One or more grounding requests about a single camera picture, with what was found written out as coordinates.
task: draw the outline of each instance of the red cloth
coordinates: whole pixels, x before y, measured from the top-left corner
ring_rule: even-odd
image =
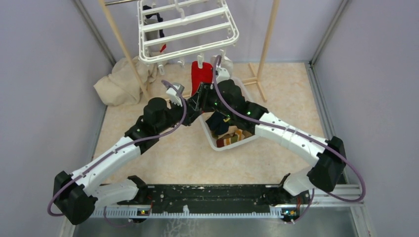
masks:
[[[192,80],[192,95],[199,88],[201,82],[212,82],[212,65],[211,63],[202,63],[202,68],[198,67],[198,62],[194,61],[192,63],[191,69],[191,80]]]

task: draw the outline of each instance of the wooden stand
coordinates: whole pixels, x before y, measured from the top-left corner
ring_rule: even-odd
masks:
[[[273,0],[271,15],[269,17],[268,29],[266,30],[265,42],[263,43],[262,55],[260,57],[260,62],[257,68],[257,72],[253,68],[253,66],[249,63],[249,68],[253,73],[253,77],[243,80],[244,85],[252,85],[252,84],[257,85],[257,89],[259,90],[260,96],[262,97],[264,102],[266,102],[267,99],[266,99],[265,91],[263,90],[263,87],[260,84],[260,78],[262,76],[263,66],[265,64],[266,55],[268,53],[269,43],[271,42],[272,30],[274,28],[276,15],[278,13],[278,6],[279,6],[279,0]]]
[[[138,83],[140,84],[140,88],[141,88],[142,92],[144,93],[145,99],[147,101],[149,101],[150,100],[150,95],[147,91],[147,87],[148,87],[149,83],[147,82],[147,84],[144,85],[143,82],[141,81],[140,75],[137,72],[137,68],[135,67],[135,64],[132,60],[132,57],[131,57],[128,49],[126,48],[124,40],[122,39],[121,32],[119,31],[119,29],[117,27],[117,24],[115,23],[115,20],[114,20],[114,17],[112,16],[112,14],[111,14],[111,11],[109,11],[109,9],[107,7],[107,5],[110,5],[110,4],[105,3],[105,0],[98,0],[98,1],[99,1],[100,6],[102,7],[103,13],[105,13],[106,19],[108,20],[109,25],[112,28],[112,31],[115,34],[115,37],[117,38],[117,40],[119,42],[119,45],[121,46],[122,51],[124,52],[125,58],[128,60],[128,63],[131,66],[131,69],[134,71],[134,75],[137,78]]]

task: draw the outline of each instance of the white plastic frame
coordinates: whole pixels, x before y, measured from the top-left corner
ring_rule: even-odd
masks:
[[[178,3],[178,7],[189,6],[191,4],[202,3],[205,1],[208,1],[208,0],[185,0],[183,2]],[[237,42],[237,40],[239,39],[239,30],[236,27],[236,23],[233,20],[233,17],[228,8],[228,5],[225,2],[225,0],[218,0],[218,2],[220,3],[220,7],[213,10],[201,12],[201,13],[190,15],[190,16],[185,16],[184,18],[180,17],[180,18],[168,20],[165,22],[159,22],[152,25],[144,25],[143,19],[145,19],[146,15],[156,13],[156,12],[161,13],[163,11],[176,9],[176,4],[156,7],[149,10],[142,10],[143,0],[139,1],[137,6],[138,6],[138,29],[139,29],[138,35],[139,35],[140,60],[147,64],[158,63],[158,62],[162,62],[162,61],[173,59],[173,58],[184,57],[190,54],[199,54],[204,51],[208,51],[212,49],[218,49],[218,48],[222,49]],[[205,27],[198,30],[180,33],[173,36],[166,36],[160,39],[153,39],[153,40],[145,41],[146,32],[187,25],[189,23],[202,21],[202,20],[215,17],[215,16],[224,16],[225,19],[227,19],[227,22],[210,26],[210,27]],[[149,46],[167,43],[174,40],[180,40],[187,37],[197,36],[197,35],[205,34],[208,32],[213,32],[213,31],[217,31],[221,29],[228,29],[228,31],[226,31],[227,39],[220,40],[217,42],[207,43],[207,44],[203,44],[203,45],[199,45],[199,46],[195,46],[191,48],[186,48],[186,49],[182,49],[182,50],[178,50],[178,51],[174,51],[174,52],[170,52],[166,54],[156,55],[156,56],[150,56],[149,54],[149,50],[148,50]]]

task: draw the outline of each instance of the white plastic bin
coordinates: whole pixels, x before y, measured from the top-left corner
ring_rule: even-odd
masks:
[[[243,85],[242,80],[240,80],[237,77],[232,77],[231,79],[234,81],[234,84],[238,85],[240,87],[240,89],[242,89],[242,95],[245,97],[245,99],[248,100],[248,101],[253,101],[249,92],[248,92],[248,90],[245,88],[245,85]],[[208,138],[209,144],[211,145],[211,147],[214,150],[216,150],[218,152],[221,152],[221,151],[224,151],[224,150],[227,150],[227,149],[231,149],[233,147],[238,147],[238,146],[243,145],[247,142],[251,142],[254,139],[259,137],[259,136],[253,135],[253,136],[248,137],[248,138],[246,138],[242,141],[238,141],[238,142],[235,142],[233,144],[230,144],[230,145],[227,145],[227,146],[224,146],[224,147],[217,147],[217,143],[216,143],[217,140],[211,136],[210,128],[208,127],[207,123],[205,122],[209,117],[207,117],[205,115],[206,114],[203,114],[203,115],[199,116],[198,119],[202,124],[202,128],[204,128],[204,132],[205,132],[205,135]]]

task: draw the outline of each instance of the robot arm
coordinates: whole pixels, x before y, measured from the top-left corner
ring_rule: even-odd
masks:
[[[182,124],[189,126],[202,113],[218,111],[230,117],[231,122],[238,128],[275,141],[301,156],[311,167],[286,175],[273,193],[275,195],[273,199],[276,201],[287,202],[293,196],[314,187],[327,192],[332,191],[345,164],[324,147],[303,138],[302,134],[344,155],[342,141],[336,137],[327,141],[283,122],[261,105],[246,101],[240,88],[228,79],[229,75],[225,69],[219,68],[217,74],[218,88],[232,108],[249,118],[277,124],[287,129],[272,128],[232,114],[220,101],[212,83],[201,83],[198,91],[187,100],[186,118]],[[182,85],[175,84],[175,87],[180,93],[183,91]],[[83,222],[99,207],[133,199],[142,203],[142,200],[146,199],[147,185],[136,176],[130,176],[117,184],[101,186],[101,183],[127,162],[139,157],[156,144],[159,134],[181,121],[184,111],[181,99],[172,88],[167,90],[167,94],[170,97],[171,108],[167,107],[166,101],[162,98],[151,99],[144,108],[144,115],[140,116],[136,124],[107,152],[71,174],[62,171],[55,177],[54,195],[65,185],[73,182],[54,201],[71,223],[76,225]],[[156,138],[138,142],[141,138],[151,136]]]

